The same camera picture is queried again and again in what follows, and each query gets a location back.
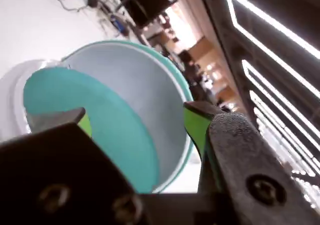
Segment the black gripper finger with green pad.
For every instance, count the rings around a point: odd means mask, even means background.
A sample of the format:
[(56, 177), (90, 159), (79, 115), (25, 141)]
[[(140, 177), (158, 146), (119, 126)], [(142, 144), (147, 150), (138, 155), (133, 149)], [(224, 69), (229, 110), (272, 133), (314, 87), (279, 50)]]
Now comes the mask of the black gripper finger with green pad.
[(207, 118), (207, 147), (241, 219), (251, 225), (318, 225), (311, 208), (257, 129), (241, 113), (204, 101), (184, 107)]

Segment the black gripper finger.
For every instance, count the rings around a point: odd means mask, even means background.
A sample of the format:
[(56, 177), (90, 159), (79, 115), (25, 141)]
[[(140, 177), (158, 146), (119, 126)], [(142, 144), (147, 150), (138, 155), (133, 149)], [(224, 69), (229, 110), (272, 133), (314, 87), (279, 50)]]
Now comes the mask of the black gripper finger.
[(143, 203), (79, 126), (82, 107), (33, 116), (36, 131), (0, 144), (3, 225), (145, 225)]

